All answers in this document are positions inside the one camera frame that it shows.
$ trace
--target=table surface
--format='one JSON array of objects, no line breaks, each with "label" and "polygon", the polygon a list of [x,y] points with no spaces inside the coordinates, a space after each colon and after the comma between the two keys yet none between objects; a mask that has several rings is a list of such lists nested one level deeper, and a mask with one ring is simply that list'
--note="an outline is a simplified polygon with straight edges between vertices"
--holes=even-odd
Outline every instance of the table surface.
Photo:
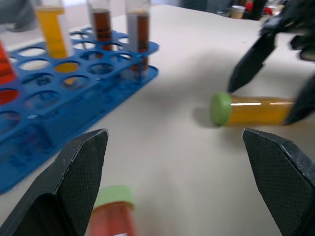
[{"label": "table surface", "polygon": [[[108,128],[101,187],[128,184],[140,236],[280,236],[255,185],[242,127],[209,123],[211,96],[257,40],[259,22],[159,5],[152,7],[150,63],[159,76],[93,128]],[[126,31],[125,17],[113,29]],[[313,71],[278,36],[277,50],[238,95],[294,97]],[[293,140],[314,156],[314,127],[255,127]],[[0,196],[0,224],[53,159]]]}]

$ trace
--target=test tube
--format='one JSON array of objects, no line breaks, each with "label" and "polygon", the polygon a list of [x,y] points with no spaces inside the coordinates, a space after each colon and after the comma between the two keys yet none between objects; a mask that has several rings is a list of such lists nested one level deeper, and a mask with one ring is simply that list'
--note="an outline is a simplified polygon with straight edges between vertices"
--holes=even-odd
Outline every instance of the test tube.
[{"label": "test tube", "polygon": [[[128,28],[128,49],[144,53],[149,49],[150,0],[127,0],[126,15]],[[148,69],[148,58],[142,59],[142,71]],[[138,65],[131,68],[138,71]]]},{"label": "test tube", "polygon": [[136,236],[131,191],[125,185],[109,186],[98,192],[86,236]]},{"label": "test tube", "polygon": [[211,101],[211,121],[226,125],[282,125],[293,100],[278,97],[239,97],[225,92]]},{"label": "test tube", "polygon": [[[95,40],[110,42],[112,40],[110,0],[88,0],[88,8]],[[103,49],[111,51],[112,45],[105,45]]]},{"label": "test tube", "polygon": [[9,57],[6,54],[4,46],[0,41],[0,85],[11,82],[14,79],[14,70],[12,68]]},{"label": "test tube", "polygon": [[[62,0],[42,0],[35,7],[39,25],[52,58],[65,59],[74,55]],[[73,62],[63,63],[55,68],[58,72],[72,72],[77,69]]]}]

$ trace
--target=yellow liquid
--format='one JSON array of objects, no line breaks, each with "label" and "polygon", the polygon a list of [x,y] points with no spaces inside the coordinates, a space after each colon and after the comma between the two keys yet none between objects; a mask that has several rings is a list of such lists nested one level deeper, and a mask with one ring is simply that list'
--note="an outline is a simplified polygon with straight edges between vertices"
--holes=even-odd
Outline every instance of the yellow liquid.
[{"label": "yellow liquid", "polygon": [[[37,18],[46,40],[47,50],[52,58],[64,59],[67,54],[66,45],[59,22],[59,15],[64,15],[63,7],[41,6],[36,9]],[[63,63],[55,68],[58,72],[72,72],[77,69],[76,63]]]},{"label": "yellow liquid", "polygon": [[232,98],[230,119],[224,125],[281,125],[293,102],[276,97]]}]

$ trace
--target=green cap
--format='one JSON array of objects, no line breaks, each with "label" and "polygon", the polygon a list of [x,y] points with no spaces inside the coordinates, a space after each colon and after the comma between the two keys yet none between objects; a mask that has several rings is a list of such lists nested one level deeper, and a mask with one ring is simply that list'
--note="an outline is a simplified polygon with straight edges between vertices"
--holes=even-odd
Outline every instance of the green cap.
[{"label": "green cap", "polygon": [[127,202],[133,205],[134,199],[128,186],[113,185],[100,189],[94,203],[94,209],[114,202]]},{"label": "green cap", "polygon": [[232,112],[232,99],[226,92],[213,95],[210,105],[210,117],[213,124],[221,126],[228,122]]}]

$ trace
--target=blue test tube rack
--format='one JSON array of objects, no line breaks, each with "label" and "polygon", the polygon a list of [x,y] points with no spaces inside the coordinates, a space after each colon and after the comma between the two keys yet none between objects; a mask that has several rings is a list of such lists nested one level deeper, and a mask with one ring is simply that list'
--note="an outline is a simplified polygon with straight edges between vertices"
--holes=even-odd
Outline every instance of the blue test tube rack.
[{"label": "blue test tube rack", "polygon": [[[49,57],[44,42],[9,53],[16,60],[13,66],[18,78],[0,85],[0,92],[13,89],[19,94],[13,101],[0,105],[0,193],[10,190],[67,141],[83,133],[158,75],[153,66],[141,73],[142,58],[158,50],[154,42],[150,42],[147,52],[134,53],[119,41],[128,38],[124,33],[113,31],[113,40],[109,43],[94,41],[91,28],[70,35],[76,36],[72,39],[73,45],[92,43],[95,47],[75,48],[75,55],[66,59]],[[116,45],[118,51],[103,50],[107,44]],[[45,53],[21,55],[29,49],[43,49]],[[22,69],[32,61],[48,63],[40,69]],[[76,63],[77,70],[57,72],[55,67],[65,62]],[[138,73],[130,70],[135,64],[138,64]]]}]

